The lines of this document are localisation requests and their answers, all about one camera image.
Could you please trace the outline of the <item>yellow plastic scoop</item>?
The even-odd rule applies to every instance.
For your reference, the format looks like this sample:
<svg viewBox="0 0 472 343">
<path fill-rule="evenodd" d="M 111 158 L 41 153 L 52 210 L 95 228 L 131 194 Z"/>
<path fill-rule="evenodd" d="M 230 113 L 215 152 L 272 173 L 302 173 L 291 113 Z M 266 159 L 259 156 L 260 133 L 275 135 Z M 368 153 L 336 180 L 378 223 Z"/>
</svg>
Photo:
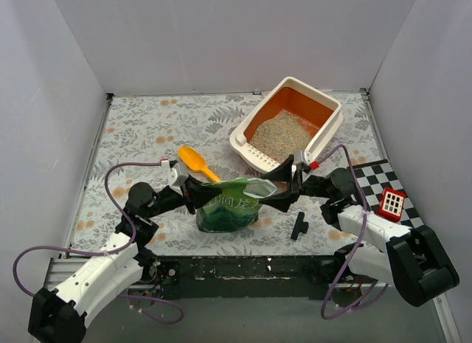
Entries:
<svg viewBox="0 0 472 343">
<path fill-rule="evenodd" d="M 211 182 L 221 182 L 221 179 L 207 167 L 203 156 L 190 146 L 180 147 L 178 156 L 191 171 L 204 174 Z"/>
</svg>

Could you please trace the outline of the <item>black bag clip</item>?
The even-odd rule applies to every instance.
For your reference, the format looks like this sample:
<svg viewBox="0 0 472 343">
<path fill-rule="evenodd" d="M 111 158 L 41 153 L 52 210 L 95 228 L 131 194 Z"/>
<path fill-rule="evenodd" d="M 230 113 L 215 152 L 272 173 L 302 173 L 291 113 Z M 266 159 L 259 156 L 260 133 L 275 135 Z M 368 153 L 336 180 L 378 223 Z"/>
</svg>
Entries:
<svg viewBox="0 0 472 343">
<path fill-rule="evenodd" d="M 305 235 L 308 232 L 308 228 L 309 223 L 305 221 L 305 213 L 299 212 L 292 229 L 291 240 L 297 240 L 300 233 Z"/>
</svg>

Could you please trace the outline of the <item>green litter bag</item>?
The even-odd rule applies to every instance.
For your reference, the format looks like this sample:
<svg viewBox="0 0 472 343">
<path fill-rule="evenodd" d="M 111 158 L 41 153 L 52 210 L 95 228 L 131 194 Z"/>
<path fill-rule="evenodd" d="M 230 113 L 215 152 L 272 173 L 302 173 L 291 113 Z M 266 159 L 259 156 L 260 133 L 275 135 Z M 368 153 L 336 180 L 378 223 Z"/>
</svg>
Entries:
<svg viewBox="0 0 472 343">
<path fill-rule="evenodd" d="M 202 186 L 221 193 L 197 211 L 196 223 L 201 232 L 236 232 L 252 225 L 258 220 L 260 200 L 277 193 L 276 184 L 259 178 L 206 182 Z"/>
</svg>

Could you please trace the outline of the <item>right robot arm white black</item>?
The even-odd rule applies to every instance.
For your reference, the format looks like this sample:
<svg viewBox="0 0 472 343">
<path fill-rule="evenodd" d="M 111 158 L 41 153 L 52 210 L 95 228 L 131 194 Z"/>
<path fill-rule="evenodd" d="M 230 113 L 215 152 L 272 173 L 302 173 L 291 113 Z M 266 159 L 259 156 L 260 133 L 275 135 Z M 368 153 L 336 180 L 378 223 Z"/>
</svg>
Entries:
<svg viewBox="0 0 472 343">
<path fill-rule="evenodd" d="M 337 168 L 326 176 L 315 176 L 318 162 L 307 163 L 289 156 L 263 179 L 287 184 L 284 192 L 262 203 L 287 212 L 302 195 L 325 198 L 320 209 L 324 221 L 337 230 L 356 235 L 355 243 L 340 248 L 330 258 L 333 285 L 357 276 L 370 277 L 395 287 L 414 307 L 455 288 L 459 275 L 433 229 L 400 223 L 402 192 L 387 187 L 372 211 L 355 169 Z"/>
</svg>

